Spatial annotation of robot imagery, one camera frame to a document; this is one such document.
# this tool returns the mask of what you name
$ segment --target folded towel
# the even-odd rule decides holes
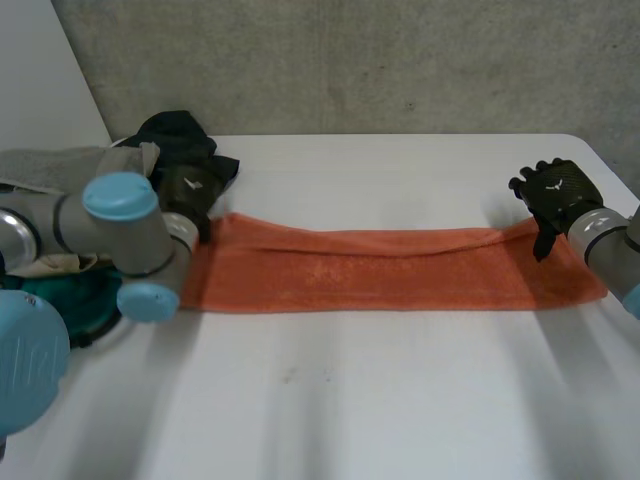
[[[566,240],[541,263],[537,226],[313,232],[231,214],[195,253],[184,307],[217,312],[535,310],[606,288]]]

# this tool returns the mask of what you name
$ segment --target teal cloth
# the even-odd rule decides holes
[[[47,278],[7,275],[2,283],[6,290],[22,290],[53,305],[73,338],[104,325],[116,314],[122,279],[115,269],[102,268]]]

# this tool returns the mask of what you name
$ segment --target concrete wall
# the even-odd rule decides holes
[[[640,193],[640,2],[54,0],[113,137],[564,132]]]

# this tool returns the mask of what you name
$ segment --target black glove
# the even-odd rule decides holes
[[[198,227],[200,243],[211,240],[211,224],[207,212],[225,188],[225,180],[211,168],[182,164],[167,168],[158,186],[158,199],[163,212],[184,215]]]
[[[525,167],[520,174],[525,180],[514,177],[509,188],[524,200],[538,223],[540,232],[533,246],[538,261],[551,253],[556,235],[566,235],[579,217],[604,206],[596,186],[571,160],[541,161],[535,170]]]

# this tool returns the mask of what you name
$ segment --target gray robot arm segment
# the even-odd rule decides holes
[[[162,213],[148,181],[133,173],[99,177],[82,194],[0,196],[4,270],[54,253],[104,253],[122,273],[118,307],[134,321],[165,321],[179,305],[198,229]]]
[[[640,284],[640,208],[631,221],[618,212],[599,208],[578,218],[567,237],[571,247],[628,310]]]

